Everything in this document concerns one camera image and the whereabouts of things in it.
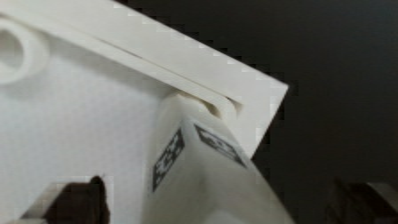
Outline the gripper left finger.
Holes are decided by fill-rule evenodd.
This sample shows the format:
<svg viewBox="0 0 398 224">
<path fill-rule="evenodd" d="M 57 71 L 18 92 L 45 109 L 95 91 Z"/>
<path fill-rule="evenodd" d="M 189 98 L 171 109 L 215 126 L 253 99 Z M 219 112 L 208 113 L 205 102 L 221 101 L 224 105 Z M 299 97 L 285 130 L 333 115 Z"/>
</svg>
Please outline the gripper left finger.
<svg viewBox="0 0 398 224">
<path fill-rule="evenodd" d="M 47 224 L 111 224 L 107 188 L 100 176 L 87 182 L 71 182 L 52 196 L 41 196 L 23 217 Z"/>
</svg>

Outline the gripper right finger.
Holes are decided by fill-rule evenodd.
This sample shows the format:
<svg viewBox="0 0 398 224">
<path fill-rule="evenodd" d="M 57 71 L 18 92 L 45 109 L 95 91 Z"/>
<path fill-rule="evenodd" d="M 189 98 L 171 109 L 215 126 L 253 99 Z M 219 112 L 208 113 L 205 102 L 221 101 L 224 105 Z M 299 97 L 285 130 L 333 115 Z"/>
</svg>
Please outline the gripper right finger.
<svg viewBox="0 0 398 224">
<path fill-rule="evenodd" d="M 398 224 L 398 190 L 388 183 L 334 180 L 325 224 Z"/>
</svg>

